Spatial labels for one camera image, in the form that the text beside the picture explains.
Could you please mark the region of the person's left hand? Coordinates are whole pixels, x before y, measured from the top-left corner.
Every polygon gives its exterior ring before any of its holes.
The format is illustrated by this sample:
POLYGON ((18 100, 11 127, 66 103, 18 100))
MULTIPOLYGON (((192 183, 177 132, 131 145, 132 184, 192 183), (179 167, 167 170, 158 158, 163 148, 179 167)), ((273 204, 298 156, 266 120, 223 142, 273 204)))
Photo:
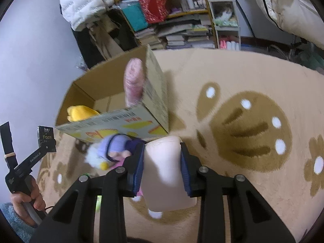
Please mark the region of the person's left hand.
POLYGON ((39 191, 39 187, 35 181, 35 178, 30 177, 29 183, 31 184, 32 190, 31 194, 27 195, 21 191, 17 191, 11 195, 11 201, 16 214, 21 220, 23 220, 27 225, 35 226, 36 223, 33 218, 29 215, 28 211, 24 207, 24 203, 30 205, 30 202, 34 201, 33 207, 38 211, 44 211, 46 203, 39 191))

